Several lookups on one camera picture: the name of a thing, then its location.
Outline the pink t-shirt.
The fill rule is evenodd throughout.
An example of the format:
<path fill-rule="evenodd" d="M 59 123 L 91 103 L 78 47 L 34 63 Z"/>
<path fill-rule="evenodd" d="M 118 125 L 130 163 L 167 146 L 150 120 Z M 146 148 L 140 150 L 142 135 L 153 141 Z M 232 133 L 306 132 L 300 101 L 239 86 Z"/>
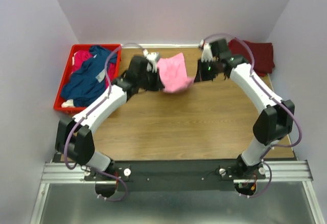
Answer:
<path fill-rule="evenodd" d="M 194 83 L 194 77 L 187 75 L 183 53 L 170 58 L 161 58 L 157 68 L 165 93 L 184 91 Z"/>

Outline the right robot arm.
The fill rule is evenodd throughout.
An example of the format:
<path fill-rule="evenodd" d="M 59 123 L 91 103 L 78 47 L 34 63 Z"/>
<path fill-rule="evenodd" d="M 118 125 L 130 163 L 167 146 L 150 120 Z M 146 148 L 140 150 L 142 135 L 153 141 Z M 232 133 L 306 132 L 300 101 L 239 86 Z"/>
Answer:
<path fill-rule="evenodd" d="M 246 179 L 258 169 L 268 151 L 292 131 L 295 105 L 274 93 L 244 56 L 233 54 L 226 39 L 211 43 L 202 40 L 199 48 L 202 55 L 195 82 L 210 81 L 222 73 L 242 89 L 258 111 L 253 139 L 231 167 L 233 176 Z"/>

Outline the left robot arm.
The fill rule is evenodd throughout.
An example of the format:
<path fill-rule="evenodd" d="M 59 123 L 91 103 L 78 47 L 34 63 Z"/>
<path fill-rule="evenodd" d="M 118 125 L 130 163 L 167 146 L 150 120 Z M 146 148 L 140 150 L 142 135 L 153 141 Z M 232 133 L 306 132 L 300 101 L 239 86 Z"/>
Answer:
<path fill-rule="evenodd" d="M 59 121 L 56 150 L 63 155 L 69 170 L 85 166 L 96 172 L 103 181 L 119 180 L 114 171 L 114 160 L 95 149 L 93 134 L 99 126 L 140 89 L 160 91 L 163 83 L 159 77 L 158 52 L 143 51 L 133 56 L 128 68 L 109 81 L 108 88 L 90 106 L 73 117 Z"/>

